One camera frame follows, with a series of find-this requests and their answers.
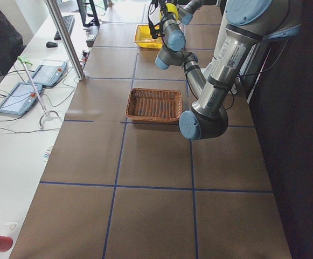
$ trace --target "keyboard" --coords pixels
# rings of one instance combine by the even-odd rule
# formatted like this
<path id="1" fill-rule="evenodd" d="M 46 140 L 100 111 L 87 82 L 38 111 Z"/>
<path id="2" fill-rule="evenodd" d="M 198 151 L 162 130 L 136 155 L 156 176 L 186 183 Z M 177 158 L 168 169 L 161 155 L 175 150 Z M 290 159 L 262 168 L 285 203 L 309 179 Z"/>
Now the keyboard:
<path id="1" fill-rule="evenodd" d="M 74 15 L 67 15 L 67 16 L 63 16 L 62 18 L 63 18 L 65 27 L 66 27 L 69 35 L 71 35 L 71 31 L 72 31 L 72 28 L 74 27 L 74 23 L 75 23 L 75 16 Z M 60 34 L 58 31 L 55 33 L 54 40 L 60 40 Z"/>

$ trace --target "white table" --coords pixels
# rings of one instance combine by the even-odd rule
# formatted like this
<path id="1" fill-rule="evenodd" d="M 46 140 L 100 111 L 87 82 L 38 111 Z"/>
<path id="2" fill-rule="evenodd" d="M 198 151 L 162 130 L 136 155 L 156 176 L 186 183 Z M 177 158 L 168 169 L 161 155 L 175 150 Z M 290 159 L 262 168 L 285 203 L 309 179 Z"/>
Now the white table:
<path id="1" fill-rule="evenodd" d="M 76 49 L 78 57 L 81 56 L 82 50 L 88 51 L 86 45 L 86 34 L 81 24 L 79 13 L 75 14 L 75 25 L 71 34 L 71 39 Z M 48 17 L 38 32 L 32 38 L 22 56 L 33 62 L 29 66 L 30 70 L 35 70 L 42 59 L 64 60 L 69 64 L 69 58 L 61 41 L 58 47 L 48 49 L 46 42 L 54 41 L 53 37 L 56 32 L 51 17 Z M 19 62 L 15 63 L 18 70 L 22 70 Z M 17 82 L 22 81 L 18 74 L 13 73 L 4 78 L 0 84 L 0 89 L 10 92 Z M 72 70 L 65 79 L 66 84 L 73 87 L 77 85 L 75 72 Z M 73 89 L 59 83 L 56 87 L 44 90 L 53 104 L 58 104 L 64 100 Z M 60 128 L 64 119 L 72 95 L 60 106 L 53 108 L 48 100 L 44 100 L 48 110 L 55 110 L 59 113 L 60 119 L 51 114 L 51 118 L 43 120 L 44 129 Z M 39 119 L 43 115 L 43 110 L 39 103 L 32 108 L 21 119 L 11 122 L 0 122 L 0 127 L 14 131 L 34 131 L 39 130 Z M 9 120 L 16 118 L 0 114 L 0 120 Z M 35 132 L 30 134 L 12 134 L 0 129 L 0 235 L 10 236 L 14 243 L 18 237 L 23 221 L 26 217 L 28 208 L 32 202 L 34 193 L 38 186 L 40 177 L 43 174 L 46 162 L 44 153 L 48 146 L 52 146 L 58 135 L 57 131 Z M 0 253 L 0 258 L 9 258 L 9 251 Z"/>

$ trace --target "dark panel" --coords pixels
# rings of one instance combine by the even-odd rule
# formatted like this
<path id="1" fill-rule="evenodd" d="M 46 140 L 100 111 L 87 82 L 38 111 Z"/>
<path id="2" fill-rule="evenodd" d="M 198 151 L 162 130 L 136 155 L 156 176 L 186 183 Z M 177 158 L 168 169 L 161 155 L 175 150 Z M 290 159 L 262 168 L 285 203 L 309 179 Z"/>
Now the dark panel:
<path id="1" fill-rule="evenodd" d="M 265 67 L 283 44 L 272 44 Z M 250 108 L 293 259 L 313 258 L 313 1 L 304 2 L 301 34 L 262 74 Z"/>

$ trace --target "computer mouse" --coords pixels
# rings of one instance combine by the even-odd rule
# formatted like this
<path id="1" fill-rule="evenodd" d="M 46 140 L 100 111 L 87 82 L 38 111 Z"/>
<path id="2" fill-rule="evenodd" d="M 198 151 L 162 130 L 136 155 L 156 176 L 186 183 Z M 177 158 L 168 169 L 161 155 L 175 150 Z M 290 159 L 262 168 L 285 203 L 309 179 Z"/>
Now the computer mouse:
<path id="1" fill-rule="evenodd" d="M 47 42 L 46 47 L 58 47 L 58 43 L 56 42 Z"/>

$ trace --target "yellow basket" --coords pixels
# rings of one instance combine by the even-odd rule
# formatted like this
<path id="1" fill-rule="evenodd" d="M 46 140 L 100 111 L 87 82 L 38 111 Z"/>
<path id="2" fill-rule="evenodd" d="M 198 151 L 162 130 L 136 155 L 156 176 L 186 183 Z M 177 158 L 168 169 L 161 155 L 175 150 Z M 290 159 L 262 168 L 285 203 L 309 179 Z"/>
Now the yellow basket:
<path id="1" fill-rule="evenodd" d="M 161 38 L 153 39 L 150 35 L 148 25 L 138 25 L 135 34 L 135 43 L 140 47 L 147 47 L 149 49 L 161 49 Z"/>
<path id="2" fill-rule="evenodd" d="M 126 116 L 132 120 L 170 123 L 182 113 L 182 93 L 173 90 L 133 88 Z"/>

